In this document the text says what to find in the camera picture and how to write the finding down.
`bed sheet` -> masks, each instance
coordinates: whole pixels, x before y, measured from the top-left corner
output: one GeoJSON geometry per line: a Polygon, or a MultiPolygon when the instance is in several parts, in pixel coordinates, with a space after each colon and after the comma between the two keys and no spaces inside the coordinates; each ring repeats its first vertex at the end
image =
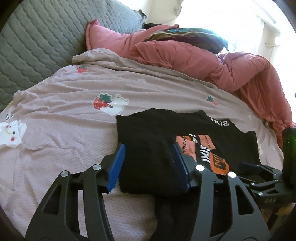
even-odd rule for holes
{"type": "MultiPolygon", "coordinates": [[[[0,145],[0,204],[23,235],[61,171],[85,171],[114,152],[117,114],[150,108],[182,113],[203,109],[215,119],[229,118],[244,132],[255,130],[262,164],[282,168],[275,133],[243,101],[214,85],[123,59],[107,49],[74,56],[73,63],[18,91],[0,114],[8,128],[14,121],[21,138],[15,148],[12,139],[8,146],[0,145]]],[[[116,241],[149,239],[157,224],[152,196],[121,193],[117,184],[104,200],[116,241]]],[[[81,196],[79,221],[86,235],[81,196]]]]}

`black t-shirt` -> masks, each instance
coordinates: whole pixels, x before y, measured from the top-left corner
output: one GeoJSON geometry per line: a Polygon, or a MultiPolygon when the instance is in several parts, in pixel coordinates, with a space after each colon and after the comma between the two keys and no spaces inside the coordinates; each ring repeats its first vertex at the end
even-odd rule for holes
{"type": "Polygon", "coordinates": [[[149,109],[117,119],[118,141],[126,146],[119,174],[123,192],[175,196],[184,190],[176,185],[177,173],[171,146],[180,145],[213,172],[240,175],[239,164],[260,164],[255,131],[243,133],[229,119],[216,120],[203,110],[176,113],[149,109]]]}

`pink bed sheet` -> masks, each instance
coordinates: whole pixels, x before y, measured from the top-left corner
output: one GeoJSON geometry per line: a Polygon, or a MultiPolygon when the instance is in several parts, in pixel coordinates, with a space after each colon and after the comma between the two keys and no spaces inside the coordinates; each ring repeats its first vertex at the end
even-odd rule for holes
{"type": "Polygon", "coordinates": [[[282,131],[293,126],[291,107],[279,76],[270,62],[259,55],[237,52],[215,55],[176,41],[135,44],[126,55],[142,64],[161,66],[215,84],[244,101],[270,122],[282,148],[282,131]]]}

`orange label patch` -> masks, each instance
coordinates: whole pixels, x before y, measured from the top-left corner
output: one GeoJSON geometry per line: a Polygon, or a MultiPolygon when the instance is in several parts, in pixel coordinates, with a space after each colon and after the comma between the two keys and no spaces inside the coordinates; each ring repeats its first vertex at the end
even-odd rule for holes
{"type": "Polygon", "coordinates": [[[216,174],[226,175],[229,172],[229,165],[226,161],[213,153],[210,153],[210,166],[216,174]]]}
{"type": "Polygon", "coordinates": [[[195,143],[193,141],[181,136],[177,136],[176,143],[179,144],[179,147],[181,148],[183,154],[191,156],[196,162],[195,143]]]}
{"type": "Polygon", "coordinates": [[[200,143],[204,147],[206,147],[210,150],[216,149],[209,135],[198,135],[198,136],[200,138],[200,143]]]}

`pillow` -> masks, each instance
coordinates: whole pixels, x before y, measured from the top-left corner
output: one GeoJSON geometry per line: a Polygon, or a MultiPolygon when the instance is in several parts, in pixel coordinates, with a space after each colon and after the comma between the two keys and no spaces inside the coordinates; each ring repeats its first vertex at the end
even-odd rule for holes
{"type": "Polygon", "coordinates": [[[128,51],[137,43],[143,41],[156,31],[178,28],[179,25],[158,25],[146,31],[132,34],[121,34],[100,25],[97,19],[89,22],[86,27],[87,50],[106,48],[125,58],[128,51]]]}
{"type": "Polygon", "coordinates": [[[157,31],[152,33],[144,41],[149,40],[185,42],[214,54],[219,53],[223,48],[226,48],[228,51],[228,42],[225,39],[213,31],[203,28],[175,28],[157,31]]]}

